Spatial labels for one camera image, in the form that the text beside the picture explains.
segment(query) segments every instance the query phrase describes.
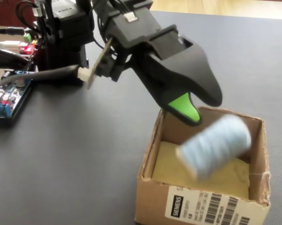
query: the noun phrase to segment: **barcode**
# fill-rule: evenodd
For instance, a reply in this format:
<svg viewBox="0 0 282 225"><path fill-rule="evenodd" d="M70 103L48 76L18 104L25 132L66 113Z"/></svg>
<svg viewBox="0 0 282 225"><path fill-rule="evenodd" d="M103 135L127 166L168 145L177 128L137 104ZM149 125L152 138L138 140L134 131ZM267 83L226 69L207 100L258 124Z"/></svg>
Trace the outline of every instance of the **barcode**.
<svg viewBox="0 0 282 225"><path fill-rule="evenodd" d="M233 219L233 215L235 213L237 203L238 199L230 197L221 225L230 225L231 220Z"/></svg>
<svg viewBox="0 0 282 225"><path fill-rule="evenodd" d="M205 219L206 223L214 224L220 201L221 201L221 195L212 194L210 204L208 205L208 212Z"/></svg>
<svg viewBox="0 0 282 225"><path fill-rule="evenodd" d="M241 217L239 225L248 225L250 218Z"/></svg>

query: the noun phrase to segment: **circuit board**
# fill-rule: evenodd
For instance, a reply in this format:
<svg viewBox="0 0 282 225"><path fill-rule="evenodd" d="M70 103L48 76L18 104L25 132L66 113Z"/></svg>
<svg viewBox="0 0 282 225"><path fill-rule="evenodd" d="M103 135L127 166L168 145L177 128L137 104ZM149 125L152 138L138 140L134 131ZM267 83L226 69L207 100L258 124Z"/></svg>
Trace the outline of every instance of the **circuit board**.
<svg viewBox="0 0 282 225"><path fill-rule="evenodd" d="M15 71L15 74L34 72ZM0 87L0 122L11 122L32 87L32 80L19 80Z"/></svg>

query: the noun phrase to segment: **robotic arm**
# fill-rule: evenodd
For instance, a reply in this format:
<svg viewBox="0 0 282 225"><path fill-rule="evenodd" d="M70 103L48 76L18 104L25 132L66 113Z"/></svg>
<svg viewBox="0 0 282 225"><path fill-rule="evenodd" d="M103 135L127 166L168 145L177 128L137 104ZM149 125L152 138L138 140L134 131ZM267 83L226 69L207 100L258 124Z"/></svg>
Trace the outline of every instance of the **robotic arm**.
<svg viewBox="0 0 282 225"><path fill-rule="evenodd" d="M219 106L221 89L202 48L180 36L175 25L162 29L149 11L151 5L152 0L93 0L92 5L90 0L36 0L36 31L43 43L35 57L38 70L88 68L85 44L98 44L93 36L96 12L105 47L93 73L117 82L132 68L160 107L188 125L198 125L201 118L191 92ZM59 84L82 83L67 77Z"/></svg>

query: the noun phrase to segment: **siemens label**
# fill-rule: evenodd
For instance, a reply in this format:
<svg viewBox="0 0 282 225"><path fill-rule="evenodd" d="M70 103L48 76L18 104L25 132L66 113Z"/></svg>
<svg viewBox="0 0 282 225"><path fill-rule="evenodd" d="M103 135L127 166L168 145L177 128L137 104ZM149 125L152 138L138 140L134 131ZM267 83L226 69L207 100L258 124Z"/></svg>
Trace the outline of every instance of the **siemens label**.
<svg viewBox="0 0 282 225"><path fill-rule="evenodd" d="M173 197L171 216L177 217L177 218L180 217L180 212L182 210L183 200L184 200L184 197L182 197L182 196L175 195Z"/></svg>

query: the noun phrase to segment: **gray table surface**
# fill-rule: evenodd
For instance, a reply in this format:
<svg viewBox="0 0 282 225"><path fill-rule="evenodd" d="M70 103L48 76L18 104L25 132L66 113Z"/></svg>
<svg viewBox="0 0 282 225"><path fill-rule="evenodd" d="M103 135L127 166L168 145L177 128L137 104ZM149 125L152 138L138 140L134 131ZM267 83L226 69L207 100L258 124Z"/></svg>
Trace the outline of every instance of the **gray table surface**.
<svg viewBox="0 0 282 225"><path fill-rule="evenodd" d="M223 107L266 120L265 224L282 225L282 20L154 15L203 47ZM87 50L92 64L99 49ZM134 224L136 175L158 111L131 70L118 83L97 78L90 91L38 87L17 125L0 129L0 225Z"/></svg>

